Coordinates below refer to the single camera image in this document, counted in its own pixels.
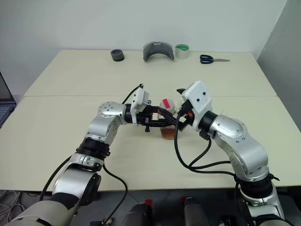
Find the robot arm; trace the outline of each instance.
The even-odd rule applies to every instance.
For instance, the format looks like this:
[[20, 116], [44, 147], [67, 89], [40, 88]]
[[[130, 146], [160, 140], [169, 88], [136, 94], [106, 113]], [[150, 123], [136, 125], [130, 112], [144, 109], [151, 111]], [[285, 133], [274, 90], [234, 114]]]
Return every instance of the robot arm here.
[[139, 87], [132, 104], [106, 102], [98, 109], [83, 142], [77, 148], [55, 181], [52, 196], [33, 204], [8, 226], [66, 226], [80, 206], [90, 204], [97, 195], [104, 159], [110, 155], [118, 127], [127, 123], [149, 127], [171, 125], [165, 120], [153, 120], [158, 107], [151, 106], [148, 93]]
[[178, 113], [186, 117], [196, 132], [201, 131], [200, 135], [209, 135], [228, 155], [251, 217], [274, 214], [285, 219], [271, 182], [268, 154], [248, 134], [245, 124], [214, 114], [209, 92], [202, 81], [180, 90], [180, 93], [184, 104]]

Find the metal blade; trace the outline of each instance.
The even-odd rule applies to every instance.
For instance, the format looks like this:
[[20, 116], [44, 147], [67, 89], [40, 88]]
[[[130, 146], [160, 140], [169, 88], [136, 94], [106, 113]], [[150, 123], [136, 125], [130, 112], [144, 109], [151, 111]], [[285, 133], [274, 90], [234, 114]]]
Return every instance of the metal blade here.
[[226, 60], [226, 59], [213, 59], [214, 61], [219, 61], [219, 62], [228, 62], [230, 60]]

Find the cable bundle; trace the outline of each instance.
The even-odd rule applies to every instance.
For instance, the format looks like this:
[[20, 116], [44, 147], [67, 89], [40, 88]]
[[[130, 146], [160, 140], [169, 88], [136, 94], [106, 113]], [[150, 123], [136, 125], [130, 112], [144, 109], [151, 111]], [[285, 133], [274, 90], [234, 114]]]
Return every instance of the cable bundle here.
[[[8, 202], [6, 201], [6, 196], [10, 193], [13, 193], [15, 197]], [[20, 199], [20, 192], [0, 190], [0, 223], [5, 219], [7, 223], [11, 221], [11, 212], [15, 206], [20, 206], [21, 210], [24, 211], [24, 206], [18, 203]]]

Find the black wire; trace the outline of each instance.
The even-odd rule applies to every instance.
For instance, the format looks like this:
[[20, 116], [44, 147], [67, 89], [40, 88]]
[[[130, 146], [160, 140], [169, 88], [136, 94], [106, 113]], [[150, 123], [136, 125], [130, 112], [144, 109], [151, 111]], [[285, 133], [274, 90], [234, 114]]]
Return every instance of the black wire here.
[[115, 213], [115, 211], [119, 208], [119, 206], [122, 204], [122, 202], [124, 201], [124, 199], [127, 196], [127, 184], [125, 183], [125, 181], [119, 177], [117, 177], [116, 175], [112, 174], [111, 172], [108, 171], [108, 169], [106, 168], [106, 166], [103, 164], [103, 169], [104, 171], [109, 174], [111, 177], [116, 178], [117, 180], [121, 181], [121, 183], [123, 183], [124, 187], [125, 187], [125, 192], [124, 195], [122, 197], [122, 199], [120, 200], [120, 202], [117, 204], [117, 206], [115, 207], [115, 209], [109, 214], [109, 216], [105, 219], [105, 221], [103, 222], [103, 225], [105, 225], [107, 223], [107, 221], [113, 216], [113, 214]]
[[127, 101], [127, 99], [139, 88], [139, 87], [143, 87], [142, 84], [139, 84], [139, 86], [135, 87], [129, 94], [128, 96], [124, 99], [124, 101], [122, 101], [122, 104], [124, 105]]
[[192, 166], [194, 163], [196, 163], [198, 160], [200, 160], [205, 154], [207, 154], [207, 152], [209, 151], [209, 149], [211, 148], [211, 144], [212, 144], [212, 141], [211, 139], [209, 138], [208, 140], [208, 146], [207, 148], [197, 157], [195, 158], [190, 164], [189, 166]]
[[45, 184], [45, 186], [44, 186], [44, 188], [43, 188], [43, 190], [42, 190], [42, 192], [41, 192], [41, 196], [40, 196], [40, 198], [39, 198], [39, 201], [42, 201], [42, 200], [44, 199], [45, 193], [46, 193], [47, 188], [49, 187], [51, 181], [52, 181], [53, 178], [56, 176], [56, 174], [58, 173], [58, 171], [60, 171], [60, 169], [61, 169], [61, 168], [69, 161], [70, 158], [71, 158], [71, 156], [68, 157], [65, 161], [63, 161], [63, 162], [61, 163], [61, 165], [59, 165], [59, 166], [56, 168], [56, 170], [52, 173], [52, 175], [51, 175], [50, 178], [48, 179], [47, 183]]
[[173, 115], [166, 109], [159, 107], [158, 110], [160, 111], [160, 114], [171, 124], [176, 124], [176, 118], [173, 117]]
[[[180, 152], [179, 152], [179, 147], [178, 147], [178, 131], [179, 131], [179, 121], [180, 121], [180, 117], [181, 115], [178, 115], [177, 118], [176, 118], [176, 123], [175, 123], [175, 130], [174, 130], [174, 149], [175, 149], [175, 153], [180, 161], [180, 163], [182, 164], [182, 166], [184, 166], [185, 168], [189, 169], [190, 171], [192, 172], [196, 172], [196, 173], [221, 173], [221, 174], [227, 174], [227, 175], [231, 175], [231, 176], [235, 176], [234, 173], [231, 173], [231, 172], [227, 172], [227, 171], [203, 171], [203, 170], [196, 170], [198, 167], [193, 167], [193, 166], [189, 166], [187, 165], [181, 155], [180, 155]], [[215, 162], [215, 163], [211, 163], [209, 164], [210, 166], [213, 166], [213, 165], [218, 165], [218, 164], [221, 164], [221, 162]]]
[[[193, 164], [195, 164], [197, 161], [199, 161], [209, 151], [209, 149], [211, 148], [212, 141], [211, 141], [210, 138], [209, 138], [208, 141], [209, 141], [209, 143], [208, 143], [207, 148], [197, 158], [195, 158], [189, 164], [189, 166], [192, 166]], [[210, 164], [207, 164], [207, 165], [204, 165], [204, 166], [196, 166], [196, 167], [193, 167], [193, 168], [195, 170], [201, 170], [201, 169], [209, 168], [209, 167], [212, 167], [212, 166], [216, 166], [216, 165], [220, 165], [220, 164], [229, 164], [229, 163], [230, 163], [230, 161], [217, 161], [217, 162], [210, 163]]]

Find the red label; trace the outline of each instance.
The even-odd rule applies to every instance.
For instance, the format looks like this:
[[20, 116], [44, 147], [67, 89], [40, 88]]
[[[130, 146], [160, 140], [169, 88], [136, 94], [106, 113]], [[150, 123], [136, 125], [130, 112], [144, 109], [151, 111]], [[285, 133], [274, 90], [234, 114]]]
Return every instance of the red label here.
[[170, 108], [169, 102], [167, 99], [163, 99], [163, 104], [166, 108]]

